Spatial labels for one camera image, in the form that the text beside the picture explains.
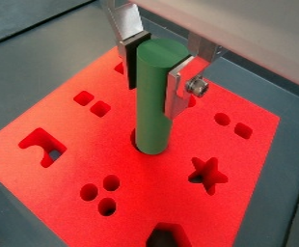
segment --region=gray table surface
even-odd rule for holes
[[[151,21],[145,26],[173,36]],[[0,129],[113,45],[97,3],[1,42]],[[299,201],[299,88],[233,54],[205,77],[280,116],[235,246],[282,246]]]

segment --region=bolt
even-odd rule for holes
[[[203,97],[208,89],[208,84],[201,76],[193,77],[185,84],[185,91],[196,97]]]

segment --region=green peg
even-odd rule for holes
[[[145,41],[136,49],[135,143],[147,154],[159,154],[168,145],[172,126],[164,114],[168,72],[188,55],[185,46],[167,39]]]

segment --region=shape sorting board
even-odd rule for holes
[[[119,71],[113,48],[0,131],[0,182],[68,246],[145,246],[155,230],[232,246],[279,117],[209,82],[147,155]]]

